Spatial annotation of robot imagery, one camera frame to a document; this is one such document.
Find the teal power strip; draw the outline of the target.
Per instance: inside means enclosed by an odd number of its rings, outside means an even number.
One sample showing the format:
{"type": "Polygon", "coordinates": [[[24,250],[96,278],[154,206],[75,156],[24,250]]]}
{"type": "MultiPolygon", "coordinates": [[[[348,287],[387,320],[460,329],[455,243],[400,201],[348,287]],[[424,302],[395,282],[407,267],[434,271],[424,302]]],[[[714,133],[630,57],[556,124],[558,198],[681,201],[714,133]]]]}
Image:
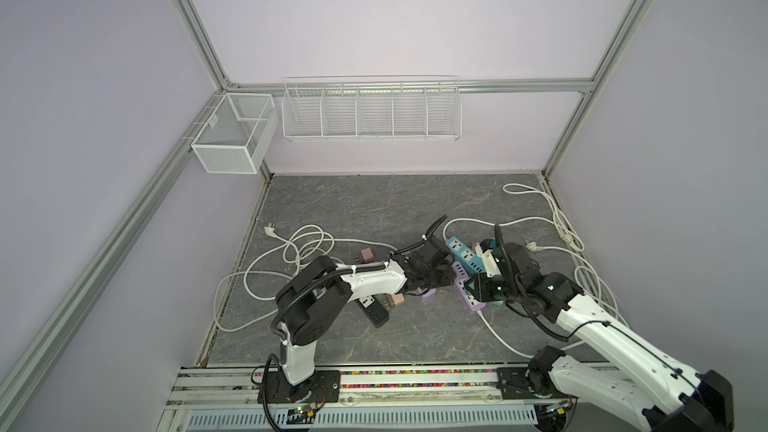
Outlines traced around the teal power strip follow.
{"type": "Polygon", "coordinates": [[[445,245],[468,276],[486,273],[482,258],[460,239],[451,237],[445,241],[445,245]]]}

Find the pink plug adapter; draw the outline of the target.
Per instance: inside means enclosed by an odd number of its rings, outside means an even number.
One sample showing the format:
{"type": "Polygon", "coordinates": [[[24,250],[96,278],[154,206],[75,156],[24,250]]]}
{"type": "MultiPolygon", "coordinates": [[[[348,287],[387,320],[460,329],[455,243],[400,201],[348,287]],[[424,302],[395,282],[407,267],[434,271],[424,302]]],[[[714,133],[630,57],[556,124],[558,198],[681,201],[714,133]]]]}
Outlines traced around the pink plug adapter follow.
{"type": "Polygon", "coordinates": [[[371,248],[364,248],[358,254],[360,264],[369,264],[375,261],[375,255],[371,248]]]}
{"type": "Polygon", "coordinates": [[[403,294],[387,294],[386,300],[391,308],[396,308],[405,303],[405,297],[403,294]]]}

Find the black power strip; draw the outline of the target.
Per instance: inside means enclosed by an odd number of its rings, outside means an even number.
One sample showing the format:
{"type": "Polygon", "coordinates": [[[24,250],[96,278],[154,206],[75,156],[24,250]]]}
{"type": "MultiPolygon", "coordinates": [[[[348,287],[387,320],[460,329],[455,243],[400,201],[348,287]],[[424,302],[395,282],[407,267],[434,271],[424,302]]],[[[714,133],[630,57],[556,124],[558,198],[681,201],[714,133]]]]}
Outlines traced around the black power strip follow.
{"type": "Polygon", "coordinates": [[[381,328],[389,321],[388,310],[375,296],[368,295],[359,298],[357,304],[375,328],[381,328]]]}

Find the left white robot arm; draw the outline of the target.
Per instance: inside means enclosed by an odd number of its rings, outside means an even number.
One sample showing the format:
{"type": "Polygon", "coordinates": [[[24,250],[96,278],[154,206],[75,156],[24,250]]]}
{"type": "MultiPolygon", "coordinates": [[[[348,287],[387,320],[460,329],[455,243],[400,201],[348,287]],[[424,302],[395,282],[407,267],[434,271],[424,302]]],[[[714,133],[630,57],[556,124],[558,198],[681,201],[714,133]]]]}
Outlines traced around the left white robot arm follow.
{"type": "Polygon", "coordinates": [[[421,295],[450,286],[455,279],[451,251],[434,237],[447,219],[439,217],[414,244],[391,252],[382,262],[341,265],[329,256],[314,258],[276,295],[270,330],[279,355],[269,358],[277,378],[295,394],[317,382],[317,341],[350,302],[382,294],[421,295]]]}

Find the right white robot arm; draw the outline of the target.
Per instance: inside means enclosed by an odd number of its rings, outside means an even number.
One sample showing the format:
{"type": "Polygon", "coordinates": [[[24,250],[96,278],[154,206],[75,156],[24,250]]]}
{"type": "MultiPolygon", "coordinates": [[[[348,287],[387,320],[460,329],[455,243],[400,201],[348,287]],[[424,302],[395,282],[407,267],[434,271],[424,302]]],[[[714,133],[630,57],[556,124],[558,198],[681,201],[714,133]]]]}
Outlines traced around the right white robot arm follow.
{"type": "Polygon", "coordinates": [[[550,337],[576,338],[623,372],[625,380],[547,346],[529,361],[517,385],[538,397],[584,399],[640,431],[732,431],[732,384],[720,373],[671,357],[612,316],[574,280],[544,274],[525,247],[487,239],[479,245],[482,271],[467,289],[480,302],[518,304],[550,337]]]}

